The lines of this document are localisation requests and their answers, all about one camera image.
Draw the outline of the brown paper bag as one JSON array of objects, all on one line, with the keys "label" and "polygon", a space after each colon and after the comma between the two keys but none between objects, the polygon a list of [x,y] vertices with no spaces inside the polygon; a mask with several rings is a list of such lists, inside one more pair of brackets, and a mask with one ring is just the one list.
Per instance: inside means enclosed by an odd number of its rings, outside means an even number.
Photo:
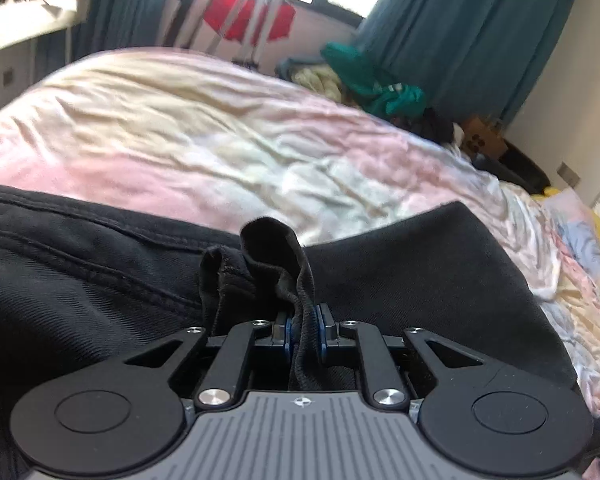
[{"label": "brown paper bag", "polygon": [[508,150],[498,122],[488,122],[474,115],[467,118],[460,126],[464,131],[460,148],[470,157],[481,154],[499,159]]}]

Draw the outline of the silver tripod stand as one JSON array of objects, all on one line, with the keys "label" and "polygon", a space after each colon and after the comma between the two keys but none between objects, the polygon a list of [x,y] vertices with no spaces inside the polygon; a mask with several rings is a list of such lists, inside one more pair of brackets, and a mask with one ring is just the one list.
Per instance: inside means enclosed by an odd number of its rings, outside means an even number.
[{"label": "silver tripod stand", "polygon": [[[215,55],[222,40],[227,38],[228,32],[239,18],[242,9],[245,9],[249,0],[236,0],[227,13],[227,16],[215,33],[206,49],[208,55]],[[232,62],[248,70],[257,72],[260,68],[260,58],[264,46],[277,18],[283,0],[254,0],[250,18],[247,20],[244,36],[240,47],[232,58]]]}]

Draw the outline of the pastel tie-dye pillow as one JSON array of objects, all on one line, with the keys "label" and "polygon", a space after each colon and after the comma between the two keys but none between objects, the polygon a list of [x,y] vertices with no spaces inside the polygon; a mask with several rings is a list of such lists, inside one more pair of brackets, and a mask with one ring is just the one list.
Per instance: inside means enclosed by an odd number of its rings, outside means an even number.
[{"label": "pastel tie-dye pillow", "polygon": [[571,188],[547,188],[542,205],[580,266],[587,274],[600,276],[600,217]]}]

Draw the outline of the wall switch plate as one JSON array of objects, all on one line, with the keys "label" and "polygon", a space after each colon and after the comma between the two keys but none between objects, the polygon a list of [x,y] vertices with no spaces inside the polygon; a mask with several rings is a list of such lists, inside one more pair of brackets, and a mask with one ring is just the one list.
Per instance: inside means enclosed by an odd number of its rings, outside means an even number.
[{"label": "wall switch plate", "polygon": [[565,162],[562,162],[556,170],[556,174],[570,188],[576,188],[581,181],[580,176],[571,169]]}]

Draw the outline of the black ribbed pants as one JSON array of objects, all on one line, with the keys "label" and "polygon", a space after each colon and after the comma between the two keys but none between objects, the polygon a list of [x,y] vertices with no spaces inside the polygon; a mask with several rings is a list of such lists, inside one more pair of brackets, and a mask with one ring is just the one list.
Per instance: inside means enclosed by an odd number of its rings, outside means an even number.
[{"label": "black ribbed pants", "polygon": [[421,327],[567,387],[576,372],[526,276],[450,203],[302,246],[271,218],[239,234],[0,185],[0,479],[26,463],[9,415],[30,389],[190,326],[220,336],[288,313],[289,385],[347,387],[317,365],[315,309],[398,336]]}]

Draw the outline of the pale yellow clothes pile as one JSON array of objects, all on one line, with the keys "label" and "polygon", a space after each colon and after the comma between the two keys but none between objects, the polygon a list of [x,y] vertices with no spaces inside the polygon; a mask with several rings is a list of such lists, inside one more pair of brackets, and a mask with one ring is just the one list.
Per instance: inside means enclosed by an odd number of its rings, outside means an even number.
[{"label": "pale yellow clothes pile", "polygon": [[343,84],[339,76],[326,64],[303,65],[291,74],[291,81],[325,99],[343,102]]}]

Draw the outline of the green garment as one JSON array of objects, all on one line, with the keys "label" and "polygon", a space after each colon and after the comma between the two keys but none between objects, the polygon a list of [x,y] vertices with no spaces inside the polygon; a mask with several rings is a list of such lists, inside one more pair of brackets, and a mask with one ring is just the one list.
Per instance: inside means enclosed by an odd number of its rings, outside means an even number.
[{"label": "green garment", "polygon": [[322,47],[321,57],[371,115],[385,120],[414,119],[428,106],[421,88],[398,81],[355,47],[329,42]]}]

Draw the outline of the teal curtain left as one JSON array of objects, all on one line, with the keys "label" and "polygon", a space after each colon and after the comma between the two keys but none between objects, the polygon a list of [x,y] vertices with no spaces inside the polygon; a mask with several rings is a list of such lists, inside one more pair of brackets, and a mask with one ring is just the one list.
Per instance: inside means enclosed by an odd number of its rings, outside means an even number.
[{"label": "teal curtain left", "polygon": [[71,32],[73,61],[91,54],[156,43],[166,0],[91,0]]}]

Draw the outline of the teal curtain right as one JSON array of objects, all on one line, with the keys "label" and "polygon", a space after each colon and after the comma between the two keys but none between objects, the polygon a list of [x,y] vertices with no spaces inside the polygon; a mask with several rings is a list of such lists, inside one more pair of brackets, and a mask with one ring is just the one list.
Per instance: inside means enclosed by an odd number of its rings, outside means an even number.
[{"label": "teal curtain right", "polygon": [[443,116],[509,124],[552,55],[574,0],[378,0],[354,43]]}]

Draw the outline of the teal curtain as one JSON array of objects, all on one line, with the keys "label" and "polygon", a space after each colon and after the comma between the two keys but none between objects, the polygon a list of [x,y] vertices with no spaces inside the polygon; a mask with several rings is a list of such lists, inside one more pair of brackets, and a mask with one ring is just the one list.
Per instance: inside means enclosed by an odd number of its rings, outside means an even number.
[{"label": "teal curtain", "polygon": [[166,0],[91,0],[71,32],[73,61],[91,54],[156,43]]},{"label": "teal curtain", "polygon": [[378,0],[354,43],[443,116],[509,124],[552,55],[574,0]]}]

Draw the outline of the white drawer desk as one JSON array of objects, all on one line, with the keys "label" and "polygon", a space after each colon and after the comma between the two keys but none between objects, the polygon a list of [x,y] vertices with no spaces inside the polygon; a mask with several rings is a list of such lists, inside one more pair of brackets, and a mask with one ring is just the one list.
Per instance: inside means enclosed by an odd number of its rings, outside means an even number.
[{"label": "white drawer desk", "polygon": [[86,20],[90,4],[91,0],[31,0],[0,7],[0,108],[34,83],[40,38],[62,32],[62,62],[71,62],[72,29]]}]

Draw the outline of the pastel tie-dye bed sheet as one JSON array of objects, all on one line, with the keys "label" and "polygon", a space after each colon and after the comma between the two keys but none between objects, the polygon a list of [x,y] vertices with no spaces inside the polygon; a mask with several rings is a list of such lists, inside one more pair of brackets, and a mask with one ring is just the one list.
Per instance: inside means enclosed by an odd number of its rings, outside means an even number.
[{"label": "pastel tie-dye bed sheet", "polygon": [[306,244],[461,202],[526,276],[600,414],[600,276],[543,197],[294,84],[172,49],[88,56],[0,110],[0,184],[230,232],[271,216]]}]

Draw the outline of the red cloth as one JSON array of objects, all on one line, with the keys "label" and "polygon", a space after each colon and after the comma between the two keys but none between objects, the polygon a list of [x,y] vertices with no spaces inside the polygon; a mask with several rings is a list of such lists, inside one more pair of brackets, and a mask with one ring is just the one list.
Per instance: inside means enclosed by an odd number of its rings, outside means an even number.
[{"label": "red cloth", "polygon": [[[236,2],[237,0],[211,0],[208,9],[204,11],[204,21],[215,32],[218,32]],[[238,42],[244,40],[255,2],[256,0],[248,0],[244,4],[242,10],[238,13],[238,17],[224,34],[226,40]],[[295,16],[296,9],[291,4],[283,2],[278,8],[276,18],[268,34],[268,42],[288,38]]]}]

